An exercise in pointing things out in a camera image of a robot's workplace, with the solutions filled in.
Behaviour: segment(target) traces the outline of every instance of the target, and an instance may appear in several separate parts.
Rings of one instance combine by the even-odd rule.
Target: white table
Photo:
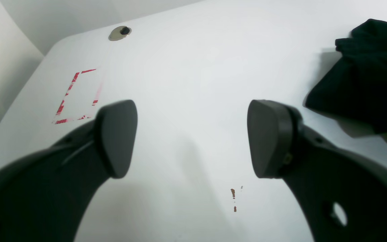
[[[312,241],[285,183],[254,175],[247,107],[252,99],[295,106],[337,146],[387,167],[380,136],[352,138],[302,106],[339,58],[334,40],[369,18],[387,21],[387,1],[208,0],[65,38],[2,120],[0,167],[90,120],[52,123],[74,74],[96,69],[72,92],[85,98],[102,81],[97,109],[133,99],[138,130],[127,176],[98,190],[77,242]],[[116,26],[132,34],[111,42]],[[61,115],[78,110],[67,104]]]

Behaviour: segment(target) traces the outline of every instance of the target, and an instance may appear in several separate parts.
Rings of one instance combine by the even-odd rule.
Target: metal grommet
[[[121,40],[131,33],[131,28],[127,26],[118,26],[109,35],[110,41]]]

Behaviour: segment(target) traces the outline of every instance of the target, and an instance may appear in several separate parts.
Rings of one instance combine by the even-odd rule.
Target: black cloth
[[[387,132],[387,22],[369,19],[335,46],[343,57],[312,89],[306,106]]]

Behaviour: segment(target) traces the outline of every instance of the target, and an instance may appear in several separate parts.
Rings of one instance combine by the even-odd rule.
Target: screw hole
[[[128,27],[124,27],[123,29],[120,30],[120,34],[126,35],[129,34],[131,30]]]
[[[347,226],[347,215],[343,207],[338,202],[333,202],[332,206],[327,203],[327,213],[334,224],[339,228]]]

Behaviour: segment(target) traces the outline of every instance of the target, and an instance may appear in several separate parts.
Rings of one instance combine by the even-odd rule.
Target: round hole
[[[128,27],[124,27],[123,29],[120,30],[120,34],[129,34],[131,30]]]
[[[347,226],[347,215],[344,211],[343,207],[338,203],[334,202],[332,204],[332,213],[331,217],[336,222],[336,224],[339,227],[346,227]]]

